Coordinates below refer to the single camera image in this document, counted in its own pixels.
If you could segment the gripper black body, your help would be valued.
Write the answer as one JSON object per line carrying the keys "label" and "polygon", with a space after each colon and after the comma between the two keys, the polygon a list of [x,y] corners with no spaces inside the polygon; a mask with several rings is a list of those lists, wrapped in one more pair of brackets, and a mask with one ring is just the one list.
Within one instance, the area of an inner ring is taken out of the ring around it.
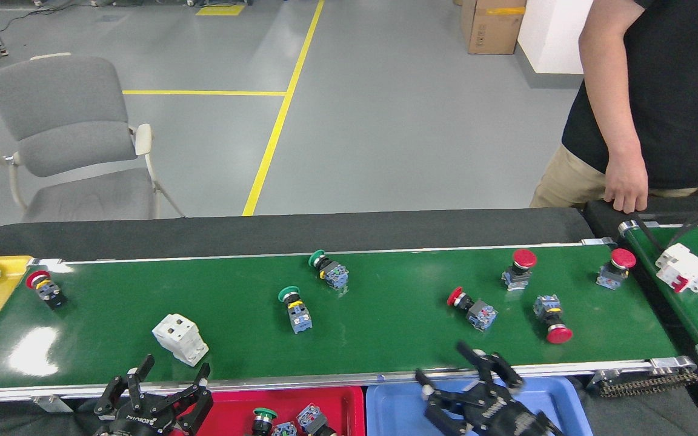
{"label": "gripper black body", "polygon": [[543,412],[532,413],[512,397],[465,400],[464,419],[479,435],[562,435]]}
{"label": "gripper black body", "polygon": [[120,409],[106,426],[109,435],[169,435],[174,427],[175,413],[164,411],[153,415],[150,411],[136,412]]}

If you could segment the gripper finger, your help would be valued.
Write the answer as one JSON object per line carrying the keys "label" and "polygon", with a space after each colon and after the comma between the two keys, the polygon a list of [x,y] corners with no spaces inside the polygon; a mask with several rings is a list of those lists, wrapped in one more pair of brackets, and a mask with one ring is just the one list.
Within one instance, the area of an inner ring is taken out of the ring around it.
{"label": "gripper finger", "polygon": [[483,425],[477,392],[448,392],[435,388],[421,369],[416,370],[416,381],[423,386],[426,408],[424,415],[443,435],[466,435]]}
{"label": "gripper finger", "polygon": [[157,433],[170,434],[174,429],[197,433],[213,406],[213,397],[206,388],[210,372],[210,364],[203,363],[191,386],[155,403],[153,427]]}
{"label": "gripper finger", "polygon": [[146,411],[147,394],[141,392],[139,384],[147,377],[154,364],[152,354],[147,354],[138,367],[110,380],[102,397],[95,404],[95,415],[101,420],[113,420],[120,409]]}
{"label": "gripper finger", "polygon": [[498,353],[486,354],[482,350],[473,350],[463,340],[457,343],[456,349],[460,355],[476,368],[479,379],[484,382],[487,388],[495,385],[493,373],[498,375],[504,381],[505,386],[511,389],[514,394],[524,386],[524,380]]}

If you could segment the person's right hand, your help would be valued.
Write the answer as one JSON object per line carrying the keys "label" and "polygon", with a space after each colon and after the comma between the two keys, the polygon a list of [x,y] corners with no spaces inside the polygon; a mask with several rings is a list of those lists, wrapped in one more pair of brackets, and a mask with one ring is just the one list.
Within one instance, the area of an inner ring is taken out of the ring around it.
{"label": "person's right hand", "polygon": [[612,204],[616,211],[630,214],[646,210],[648,195],[648,175],[643,159],[609,160],[605,173],[605,202]]}

